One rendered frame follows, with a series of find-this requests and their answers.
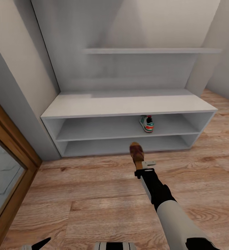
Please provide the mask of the gym shoe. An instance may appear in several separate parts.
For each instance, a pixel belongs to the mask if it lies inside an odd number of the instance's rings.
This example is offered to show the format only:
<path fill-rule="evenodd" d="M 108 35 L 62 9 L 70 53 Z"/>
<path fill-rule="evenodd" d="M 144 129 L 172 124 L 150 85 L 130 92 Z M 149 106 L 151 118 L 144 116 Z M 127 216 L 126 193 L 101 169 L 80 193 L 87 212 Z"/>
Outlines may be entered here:
<path fill-rule="evenodd" d="M 152 116 L 140 115 L 139 122 L 145 132 L 153 132 L 154 122 Z"/>

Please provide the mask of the sandal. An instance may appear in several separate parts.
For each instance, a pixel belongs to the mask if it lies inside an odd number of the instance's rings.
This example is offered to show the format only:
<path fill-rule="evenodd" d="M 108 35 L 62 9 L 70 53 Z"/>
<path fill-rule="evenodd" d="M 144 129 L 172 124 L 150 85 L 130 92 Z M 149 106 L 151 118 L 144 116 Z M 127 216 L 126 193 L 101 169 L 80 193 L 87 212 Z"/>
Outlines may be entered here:
<path fill-rule="evenodd" d="M 136 166 L 136 170 L 143 169 L 142 162 L 144 161 L 144 153 L 141 145 L 139 145 L 137 142 L 132 142 L 129 150 Z"/>

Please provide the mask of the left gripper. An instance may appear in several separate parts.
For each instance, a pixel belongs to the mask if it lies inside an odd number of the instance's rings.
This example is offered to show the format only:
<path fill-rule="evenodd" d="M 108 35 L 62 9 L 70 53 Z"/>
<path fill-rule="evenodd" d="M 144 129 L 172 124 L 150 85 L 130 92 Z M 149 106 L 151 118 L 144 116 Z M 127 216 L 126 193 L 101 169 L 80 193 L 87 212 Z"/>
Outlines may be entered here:
<path fill-rule="evenodd" d="M 49 242 L 51 240 L 51 237 L 41 241 L 41 242 L 38 242 L 37 244 L 35 245 L 32 245 L 32 250 L 39 250 L 41 249 L 47 242 Z"/>

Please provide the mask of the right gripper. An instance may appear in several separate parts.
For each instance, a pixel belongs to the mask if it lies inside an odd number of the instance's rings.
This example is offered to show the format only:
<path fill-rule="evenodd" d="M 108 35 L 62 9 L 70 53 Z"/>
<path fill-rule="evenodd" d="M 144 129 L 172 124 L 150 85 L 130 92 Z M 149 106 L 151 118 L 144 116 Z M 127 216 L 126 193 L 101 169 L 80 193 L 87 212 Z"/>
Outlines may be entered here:
<path fill-rule="evenodd" d="M 148 168 L 149 170 L 153 170 L 153 168 Z M 134 173 L 135 173 L 135 176 L 140 178 L 140 175 L 143 174 L 144 170 L 147 170 L 147 169 L 138 169 L 136 170 Z M 154 170 L 153 170 L 154 171 Z"/>

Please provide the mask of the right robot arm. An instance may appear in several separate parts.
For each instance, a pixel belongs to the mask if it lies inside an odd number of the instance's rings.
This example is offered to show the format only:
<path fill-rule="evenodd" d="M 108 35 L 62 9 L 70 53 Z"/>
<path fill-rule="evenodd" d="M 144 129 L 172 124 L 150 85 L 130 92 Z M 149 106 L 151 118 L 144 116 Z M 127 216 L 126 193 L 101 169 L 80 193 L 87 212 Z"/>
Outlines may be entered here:
<path fill-rule="evenodd" d="M 148 168 L 156 165 L 156 161 L 143 161 L 142 165 L 143 169 L 134 173 L 141 179 L 145 192 L 155 207 L 170 250 L 219 250 L 179 206 L 167 185 L 163 185 L 158 179 L 154 168 Z"/>

